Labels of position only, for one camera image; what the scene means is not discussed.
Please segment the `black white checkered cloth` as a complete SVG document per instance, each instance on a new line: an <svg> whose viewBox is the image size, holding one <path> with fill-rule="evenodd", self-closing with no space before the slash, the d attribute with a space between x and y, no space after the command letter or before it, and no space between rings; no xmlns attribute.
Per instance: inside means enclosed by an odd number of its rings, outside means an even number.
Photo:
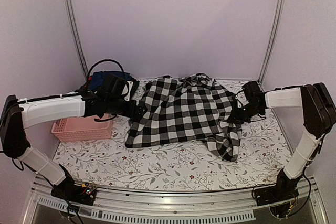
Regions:
<svg viewBox="0 0 336 224"><path fill-rule="evenodd" d="M229 120L237 100L215 79L204 73L159 77L146 83L139 104L146 112L133 120L127 148L201 141L213 155L237 160L242 127Z"/></svg>

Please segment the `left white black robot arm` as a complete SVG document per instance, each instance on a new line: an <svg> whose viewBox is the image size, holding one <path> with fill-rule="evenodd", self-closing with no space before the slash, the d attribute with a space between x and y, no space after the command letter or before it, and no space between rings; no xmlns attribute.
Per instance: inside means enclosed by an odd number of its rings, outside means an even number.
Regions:
<svg viewBox="0 0 336 224"><path fill-rule="evenodd" d="M52 187L51 195L66 202L92 206L96 188L90 183L77 185L70 173L33 147L25 130L38 124L67 118L97 116L101 122L106 114L139 119L146 112L143 103L132 99L136 87L124 77L110 74L94 91L91 78L78 90L32 99L6 98L1 114L2 152L12 160L19 160Z"/></svg>

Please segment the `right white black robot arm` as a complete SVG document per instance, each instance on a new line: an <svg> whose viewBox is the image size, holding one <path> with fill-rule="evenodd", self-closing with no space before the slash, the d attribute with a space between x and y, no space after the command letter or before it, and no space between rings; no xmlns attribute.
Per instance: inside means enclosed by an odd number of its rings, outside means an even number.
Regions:
<svg viewBox="0 0 336 224"><path fill-rule="evenodd" d="M322 82L262 91L258 82L243 85L246 104L234 104L228 117L230 123L250 123L253 116L266 110L297 108L301 110L300 138L288 163L282 168L273 186L253 190L257 205L268 205L298 197L298 182L320 153L327 134L335 126L335 103Z"/></svg>

